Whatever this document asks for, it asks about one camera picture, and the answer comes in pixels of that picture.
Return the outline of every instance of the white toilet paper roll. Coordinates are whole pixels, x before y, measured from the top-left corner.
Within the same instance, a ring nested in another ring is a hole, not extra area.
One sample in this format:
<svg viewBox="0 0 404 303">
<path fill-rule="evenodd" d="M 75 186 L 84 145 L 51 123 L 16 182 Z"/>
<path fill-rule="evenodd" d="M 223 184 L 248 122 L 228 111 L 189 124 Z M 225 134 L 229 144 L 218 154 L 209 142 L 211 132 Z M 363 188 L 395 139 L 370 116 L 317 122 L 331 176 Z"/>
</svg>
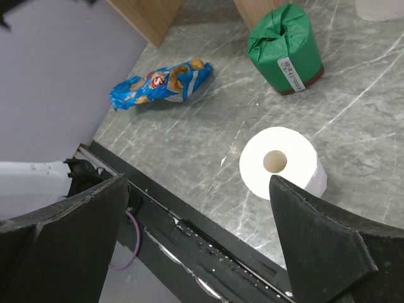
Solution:
<svg viewBox="0 0 404 303">
<path fill-rule="evenodd" d="M 273 174 L 319 198 L 327 187 L 317 151 L 303 135 L 288 128 L 268 128 L 252 137 L 241 153 L 240 173 L 246 186 L 267 200 Z"/>
</svg>

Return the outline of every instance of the wooden block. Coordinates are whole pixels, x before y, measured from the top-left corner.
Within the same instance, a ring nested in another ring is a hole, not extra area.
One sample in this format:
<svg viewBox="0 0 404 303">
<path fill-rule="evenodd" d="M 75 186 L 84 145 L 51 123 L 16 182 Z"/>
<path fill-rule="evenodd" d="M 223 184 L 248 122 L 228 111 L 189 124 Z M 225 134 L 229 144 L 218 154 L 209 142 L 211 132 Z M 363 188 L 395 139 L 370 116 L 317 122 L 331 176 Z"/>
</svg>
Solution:
<svg viewBox="0 0 404 303">
<path fill-rule="evenodd" d="M 286 0 L 234 0 L 248 29 L 252 30 L 257 23 L 271 10 L 286 3 Z"/>
<path fill-rule="evenodd" d="M 108 0 L 108 2 L 155 47 L 182 6 L 182 0 Z"/>
</svg>

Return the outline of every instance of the cardboard tube hole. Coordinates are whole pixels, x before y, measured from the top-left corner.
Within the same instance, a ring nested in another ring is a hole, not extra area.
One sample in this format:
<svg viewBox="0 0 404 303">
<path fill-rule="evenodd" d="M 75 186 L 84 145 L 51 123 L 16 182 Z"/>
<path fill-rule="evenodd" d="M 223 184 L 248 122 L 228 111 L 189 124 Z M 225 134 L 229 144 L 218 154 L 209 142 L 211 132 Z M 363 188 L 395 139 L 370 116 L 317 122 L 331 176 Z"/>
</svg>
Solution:
<svg viewBox="0 0 404 303">
<path fill-rule="evenodd" d="M 272 150 L 264 157 L 264 167 L 272 174 L 283 171 L 287 163 L 288 159 L 285 154 L 278 150 Z"/>
</svg>

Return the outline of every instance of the barcode label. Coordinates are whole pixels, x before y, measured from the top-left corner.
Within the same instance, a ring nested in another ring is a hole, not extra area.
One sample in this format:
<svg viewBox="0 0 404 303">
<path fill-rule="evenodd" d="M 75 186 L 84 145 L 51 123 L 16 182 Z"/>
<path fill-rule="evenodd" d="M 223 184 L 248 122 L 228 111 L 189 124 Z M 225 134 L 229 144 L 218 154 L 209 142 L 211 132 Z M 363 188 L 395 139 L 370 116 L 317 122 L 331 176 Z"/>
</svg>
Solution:
<svg viewBox="0 0 404 303">
<path fill-rule="evenodd" d="M 278 65 L 295 92 L 306 89 L 289 57 L 279 59 Z"/>
</svg>

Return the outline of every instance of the brown package bottom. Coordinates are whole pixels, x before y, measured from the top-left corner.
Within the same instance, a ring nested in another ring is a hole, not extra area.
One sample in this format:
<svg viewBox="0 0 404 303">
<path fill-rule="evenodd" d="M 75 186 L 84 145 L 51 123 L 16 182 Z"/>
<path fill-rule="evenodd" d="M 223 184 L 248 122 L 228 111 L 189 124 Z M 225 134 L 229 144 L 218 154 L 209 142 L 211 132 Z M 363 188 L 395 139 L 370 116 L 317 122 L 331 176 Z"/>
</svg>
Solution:
<svg viewBox="0 0 404 303">
<path fill-rule="evenodd" d="M 312 78 L 310 78 L 307 81 L 303 82 L 304 86 L 306 88 L 308 88 L 309 86 L 315 84 L 315 82 L 317 82 L 317 80 L 320 79 L 322 75 L 324 75 L 324 66 L 323 65 L 321 65 L 320 70 Z M 283 96 L 290 95 L 291 93 L 297 93 L 297 92 L 295 92 L 294 89 L 284 90 L 282 92 L 277 91 L 277 92 L 280 93 Z"/>
</svg>

